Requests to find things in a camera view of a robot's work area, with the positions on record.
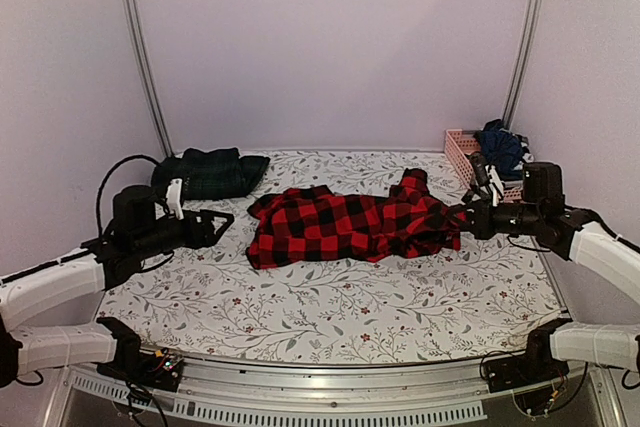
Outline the dark green plaid skirt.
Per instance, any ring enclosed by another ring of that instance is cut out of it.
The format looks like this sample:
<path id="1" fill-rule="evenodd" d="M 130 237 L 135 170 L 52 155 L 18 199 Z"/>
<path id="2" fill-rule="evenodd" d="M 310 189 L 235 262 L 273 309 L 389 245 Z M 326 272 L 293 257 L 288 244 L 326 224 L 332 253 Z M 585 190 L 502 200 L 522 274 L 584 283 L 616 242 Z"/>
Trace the dark green plaid skirt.
<path id="1" fill-rule="evenodd" d="M 165 193 L 171 180 L 182 180 L 183 200 L 246 197 L 261 182 L 270 158 L 241 155 L 238 148 L 204 152 L 189 148 L 181 157 L 165 158 L 154 168 L 151 186 Z"/>

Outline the red black plaid shirt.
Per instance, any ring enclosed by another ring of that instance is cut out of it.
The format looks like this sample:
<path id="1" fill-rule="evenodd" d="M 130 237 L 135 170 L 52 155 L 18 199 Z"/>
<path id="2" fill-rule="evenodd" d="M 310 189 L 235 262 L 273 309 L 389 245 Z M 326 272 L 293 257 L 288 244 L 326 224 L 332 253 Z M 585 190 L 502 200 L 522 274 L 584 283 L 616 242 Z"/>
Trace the red black plaid shirt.
<path id="1" fill-rule="evenodd" d="M 449 207 L 431 195 L 427 173 L 407 169 L 385 197 L 339 195 L 327 186 L 291 188 L 255 201 L 258 221 L 246 257 L 256 270 L 296 262 L 389 256 L 416 258 L 460 248 L 460 227 L 449 227 Z"/>

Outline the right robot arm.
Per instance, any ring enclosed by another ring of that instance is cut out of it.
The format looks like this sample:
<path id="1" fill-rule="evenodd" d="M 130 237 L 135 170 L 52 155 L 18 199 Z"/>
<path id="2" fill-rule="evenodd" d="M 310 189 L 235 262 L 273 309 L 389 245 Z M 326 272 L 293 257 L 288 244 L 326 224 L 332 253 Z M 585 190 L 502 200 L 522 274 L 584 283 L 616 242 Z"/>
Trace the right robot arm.
<path id="1" fill-rule="evenodd" d="M 523 191 L 518 203 L 504 203 L 501 181 L 484 158 L 472 161 L 477 199 L 452 207 L 460 216 L 460 230 L 488 240 L 496 234 L 533 237 L 559 258 L 598 274 L 634 302 L 639 301 L 639 247 L 615 233 L 591 209 L 566 205 L 562 170 L 551 162 L 524 166 Z M 543 336 L 542 344 L 523 354 L 517 374 L 537 383 L 556 361 L 581 361 L 639 370 L 639 326 L 585 324 L 569 321 Z"/>

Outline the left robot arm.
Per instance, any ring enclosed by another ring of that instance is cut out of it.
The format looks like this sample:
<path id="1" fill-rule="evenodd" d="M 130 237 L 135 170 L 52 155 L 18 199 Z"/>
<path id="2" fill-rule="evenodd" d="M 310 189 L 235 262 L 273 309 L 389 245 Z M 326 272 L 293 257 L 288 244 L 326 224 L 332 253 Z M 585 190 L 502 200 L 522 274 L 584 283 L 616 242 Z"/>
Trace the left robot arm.
<path id="1" fill-rule="evenodd" d="M 142 352 L 139 335 L 116 318 L 78 326 L 24 326 L 51 308 L 148 273 L 148 259 L 159 269 L 178 249 L 212 247 L 234 222 L 228 213 L 184 209 L 179 178 L 170 180 L 164 193 L 146 185 L 124 188 L 113 198 L 112 212 L 108 224 L 97 225 L 96 238 L 75 251 L 2 278 L 2 386 L 42 369 L 94 363 L 115 379 L 174 389 L 179 366 Z"/>

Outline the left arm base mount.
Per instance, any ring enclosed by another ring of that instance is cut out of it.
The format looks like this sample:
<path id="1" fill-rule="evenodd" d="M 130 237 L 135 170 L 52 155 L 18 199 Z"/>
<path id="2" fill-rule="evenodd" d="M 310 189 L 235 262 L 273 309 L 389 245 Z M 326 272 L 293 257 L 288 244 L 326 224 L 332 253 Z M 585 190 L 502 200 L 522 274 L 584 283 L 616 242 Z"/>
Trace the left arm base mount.
<path id="1" fill-rule="evenodd" d="M 177 354 L 170 354 L 166 348 L 160 355 L 143 352 L 139 335 L 113 317 L 100 317 L 97 323 L 116 341 L 114 358 L 97 364 L 99 374 L 147 388 L 178 391 L 184 365 Z"/>

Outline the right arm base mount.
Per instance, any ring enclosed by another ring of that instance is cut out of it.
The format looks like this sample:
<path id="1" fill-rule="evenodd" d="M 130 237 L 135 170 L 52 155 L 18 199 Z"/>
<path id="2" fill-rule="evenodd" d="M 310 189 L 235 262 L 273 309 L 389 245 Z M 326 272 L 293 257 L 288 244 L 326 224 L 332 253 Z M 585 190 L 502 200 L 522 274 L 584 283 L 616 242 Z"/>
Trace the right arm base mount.
<path id="1" fill-rule="evenodd" d="M 568 319 L 549 321 L 532 330 L 523 353 L 491 351 L 479 366 L 480 377 L 491 393 L 503 392 L 550 381 L 559 381 L 548 394 L 523 394 L 516 406 L 529 416 L 549 414 L 567 386 L 568 363 L 555 359 L 551 353 L 551 335 Z"/>

